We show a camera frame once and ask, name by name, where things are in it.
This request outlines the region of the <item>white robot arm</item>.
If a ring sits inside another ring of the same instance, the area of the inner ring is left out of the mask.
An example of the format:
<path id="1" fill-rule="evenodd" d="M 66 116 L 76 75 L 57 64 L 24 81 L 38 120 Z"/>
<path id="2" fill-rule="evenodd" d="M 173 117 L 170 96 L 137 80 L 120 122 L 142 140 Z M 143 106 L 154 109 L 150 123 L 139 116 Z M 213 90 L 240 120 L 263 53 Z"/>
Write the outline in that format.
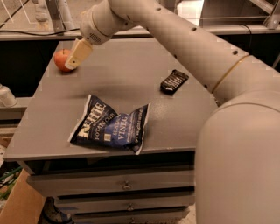
<path id="1" fill-rule="evenodd" d="M 136 25 L 220 102 L 199 133 L 197 224 L 280 224 L 280 75 L 158 0 L 101 0 L 82 16 L 66 65 Z"/>

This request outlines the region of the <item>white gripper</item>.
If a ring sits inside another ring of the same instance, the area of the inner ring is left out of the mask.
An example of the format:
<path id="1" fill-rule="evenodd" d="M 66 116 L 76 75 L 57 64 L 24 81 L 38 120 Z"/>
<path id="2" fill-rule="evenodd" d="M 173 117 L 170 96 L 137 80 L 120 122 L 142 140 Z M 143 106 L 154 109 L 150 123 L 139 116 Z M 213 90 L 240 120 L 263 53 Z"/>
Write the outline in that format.
<path id="1" fill-rule="evenodd" d="M 117 20 L 109 3 L 98 3 L 82 16 L 80 34 L 83 39 L 73 42 L 65 67 L 76 69 L 93 51 L 92 45 L 101 45 L 117 32 Z"/>

